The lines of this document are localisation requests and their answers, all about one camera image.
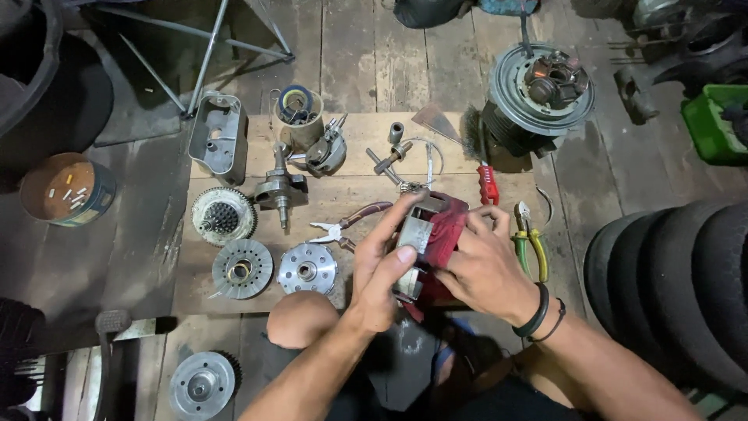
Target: stacked tires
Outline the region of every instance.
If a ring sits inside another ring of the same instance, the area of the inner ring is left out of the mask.
[[[679,386],[748,393],[748,202],[627,215],[587,249],[590,306]]]

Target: red rag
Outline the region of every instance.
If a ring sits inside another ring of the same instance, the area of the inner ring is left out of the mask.
[[[429,220],[434,226],[431,229],[431,235],[423,257],[433,267],[443,269],[447,267],[452,252],[457,247],[457,240],[465,227],[470,206],[462,200],[443,193],[432,192],[431,196],[446,201],[447,209],[435,214]],[[408,310],[415,321],[420,323],[423,320],[421,309],[431,306],[437,300],[449,301],[455,298],[431,271],[419,273],[418,281],[423,284],[423,287],[416,301],[417,306],[403,303],[403,307]]]

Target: red-handled pliers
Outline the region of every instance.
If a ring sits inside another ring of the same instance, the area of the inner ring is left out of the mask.
[[[327,230],[328,234],[324,237],[314,238],[309,240],[308,243],[331,243],[337,241],[341,249],[348,250],[351,253],[355,252],[356,244],[349,238],[342,237],[340,232],[349,226],[357,223],[365,216],[369,216],[373,213],[382,212],[385,209],[391,208],[392,202],[376,202],[371,205],[366,205],[363,208],[354,212],[351,216],[347,216],[338,221],[337,224],[327,224],[324,222],[309,222],[309,225],[316,226]]]

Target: black wrist band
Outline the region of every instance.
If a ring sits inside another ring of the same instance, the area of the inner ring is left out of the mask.
[[[543,342],[546,339],[550,338],[551,335],[554,334],[554,332],[556,331],[556,329],[558,329],[559,324],[561,324],[561,320],[563,320],[563,316],[566,315],[566,305],[563,303],[563,300],[561,300],[560,298],[557,298],[557,300],[559,301],[559,303],[561,303],[561,308],[559,309],[559,319],[556,321],[556,324],[554,325],[554,328],[551,329],[550,332],[548,332],[548,335],[543,336],[540,339],[530,338],[530,342]]]
[[[548,288],[540,282],[535,282],[535,285],[537,285],[540,289],[540,307],[538,307],[538,311],[535,312],[533,318],[531,318],[527,323],[523,324],[520,327],[512,328],[515,335],[521,338],[527,338],[528,336],[535,333],[535,331],[538,330],[538,327],[540,327],[540,324],[543,322],[545,314],[548,313]]]

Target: tin can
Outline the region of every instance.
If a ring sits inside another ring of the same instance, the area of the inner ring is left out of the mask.
[[[32,217],[59,226],[81,226],[109,209],[117,192],[114,174],[82,154],[47,158],[23,178],[21,205]]]

